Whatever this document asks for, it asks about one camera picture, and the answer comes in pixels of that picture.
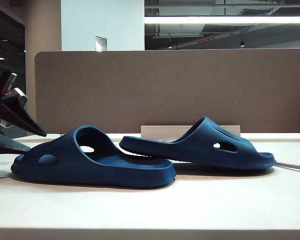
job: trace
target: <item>white desk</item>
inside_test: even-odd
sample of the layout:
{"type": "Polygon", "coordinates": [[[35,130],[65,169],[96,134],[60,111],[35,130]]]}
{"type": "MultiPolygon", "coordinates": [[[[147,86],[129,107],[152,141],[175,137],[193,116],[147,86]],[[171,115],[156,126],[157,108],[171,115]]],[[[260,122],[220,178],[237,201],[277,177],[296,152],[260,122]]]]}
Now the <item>white desk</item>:
{"type": "MultiPolygon", "coordinates": [[[[258,151],[300,165],[300,140],[254,137],[258,151]]],[[[300,240],[300,170],[213,176],[179,163],[168,186],[124,189],[19,181],[10,171],[16,156],[0,155],[0,240],[300,240]]]]}

